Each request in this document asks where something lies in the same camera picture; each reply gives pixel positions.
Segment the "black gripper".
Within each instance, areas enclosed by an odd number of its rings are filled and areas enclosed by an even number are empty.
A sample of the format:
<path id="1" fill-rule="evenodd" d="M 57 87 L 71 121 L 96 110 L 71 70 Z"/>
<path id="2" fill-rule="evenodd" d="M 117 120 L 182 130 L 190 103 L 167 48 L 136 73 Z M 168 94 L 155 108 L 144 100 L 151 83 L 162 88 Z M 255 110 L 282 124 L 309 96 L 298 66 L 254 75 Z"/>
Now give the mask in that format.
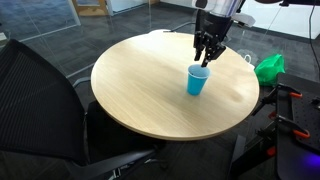
<path id="1" fill-rule="evenodd" d="M 202 51 L 206 47 L 202 67 L 206 67 L 212 60 L 216 60 L 226 50 L 221 42 L 224 40 L 231 24 L 230 17 L 217 16 L 204 10 L 197 11 L 194 32 L 194 48 L 196 49 L 194 60 L 198 61 L 200 59 Z"/>

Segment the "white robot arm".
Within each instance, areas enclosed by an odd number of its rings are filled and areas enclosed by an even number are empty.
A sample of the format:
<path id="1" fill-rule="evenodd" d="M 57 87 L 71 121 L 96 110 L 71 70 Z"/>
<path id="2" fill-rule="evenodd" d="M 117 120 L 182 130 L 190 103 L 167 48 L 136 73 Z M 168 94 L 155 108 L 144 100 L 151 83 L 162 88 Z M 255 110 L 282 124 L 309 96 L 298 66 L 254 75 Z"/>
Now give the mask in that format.
<path id="1" fill-rule="evenodd" d="M 216 60 L 225 50 L 223 41 L 233 24 L 252 27 L 255 19 L 241 12 L 245 0 L 192 0 L 197 9 L 194 43 L 196 49 L 194 60 L 198 61 L 205 52 L 202 67 Z"/>

